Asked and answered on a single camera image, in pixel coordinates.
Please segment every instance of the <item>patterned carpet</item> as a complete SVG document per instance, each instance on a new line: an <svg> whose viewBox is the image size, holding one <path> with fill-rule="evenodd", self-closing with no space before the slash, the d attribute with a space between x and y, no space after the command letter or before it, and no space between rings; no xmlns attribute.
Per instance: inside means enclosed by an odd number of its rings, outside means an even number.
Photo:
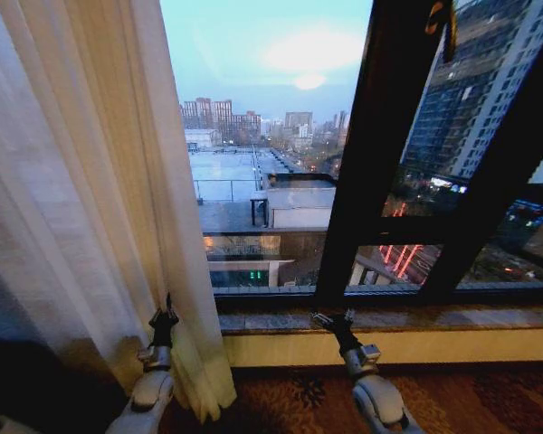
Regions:
<svg viewBox="0 0 543 434"><path fill-rule="evenodd" d="M234 370L237 401L200 427L174 402L160 433L368 433L343 370ZM543 370L386 375L431 433L543 433Z"/></svg>

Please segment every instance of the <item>robotic claw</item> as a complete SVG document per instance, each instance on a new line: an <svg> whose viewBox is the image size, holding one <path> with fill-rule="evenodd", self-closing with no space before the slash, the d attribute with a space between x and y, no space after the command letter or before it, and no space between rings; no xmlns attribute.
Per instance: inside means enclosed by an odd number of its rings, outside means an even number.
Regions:
<svg viewBox="0 0 543 434"><path fill-rule="evenodd" d="M352 395L360 414L375 434L424 433L406 408L398 389L389 380L376 375L380 351L373 344L362 345L352 334L353 316L351 310L344 315L311 314L314 321L338 340L348 373L356 380Z"/></svg>
<svg viewBox="0 0 543 434"><path fill-rule="evenodd" d="M161 416L173 396L171 328L179 321L167 296L167 310L159 309L148 322L153 341L138 352L143 376L135 384L125 410L107 429L107 434L156 434Z"/></svg>

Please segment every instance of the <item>curtain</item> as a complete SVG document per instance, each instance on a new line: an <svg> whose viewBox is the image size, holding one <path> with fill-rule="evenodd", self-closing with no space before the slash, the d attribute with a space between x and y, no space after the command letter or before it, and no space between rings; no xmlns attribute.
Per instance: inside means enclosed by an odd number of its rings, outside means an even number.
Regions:
<svg viewBox="0 0 543 434"><path fill-rule="evenodd" d="M157 0L0 1L0 279L127 392L170 293L177 398L233 401Z"/></svg>

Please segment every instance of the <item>black window frame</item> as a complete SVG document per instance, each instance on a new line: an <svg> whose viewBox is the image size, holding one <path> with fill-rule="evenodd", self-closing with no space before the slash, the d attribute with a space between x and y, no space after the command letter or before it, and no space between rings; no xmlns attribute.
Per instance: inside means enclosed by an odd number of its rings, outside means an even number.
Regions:
<svg viewBox="0 0 543 434"><path fill-rule="evenodd" d="M315 293L222 295L216 298L218 304L240 298L242 306L249 306L251 300L260 307L262 297L275 302L270 307L279 304L315 308L356 303L543 302L543 285L539 284L531 288L495 288L489 283L475 289L459 288L463 276L543 159L543 46L454 212L442 217L382 216L448 16L430 17L435 3L373 3ZM443 10L448 10L451 2L441 3ZM424 32L429 20L439 23L432 34ZM384 137L388 146L365 146L368 140L377 142ZM530 141L531 146L510 146L520 140ZM370 171L364 165L368 157L378 161ZM358 212L358 197L364 201L362 213ZM359 246L416 243L443 245L420 288L386 293L345 292Z"/></svg>

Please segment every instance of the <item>sky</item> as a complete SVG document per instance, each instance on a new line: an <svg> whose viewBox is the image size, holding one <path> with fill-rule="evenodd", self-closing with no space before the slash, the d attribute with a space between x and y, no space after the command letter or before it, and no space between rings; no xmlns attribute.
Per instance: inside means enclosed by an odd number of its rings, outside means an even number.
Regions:
<svg viewBox="0 0 543 434"><path fill-rule="evenodd" d="M179 101L231 99L262 118L349 113L371 0L161 0Z"/></svg>

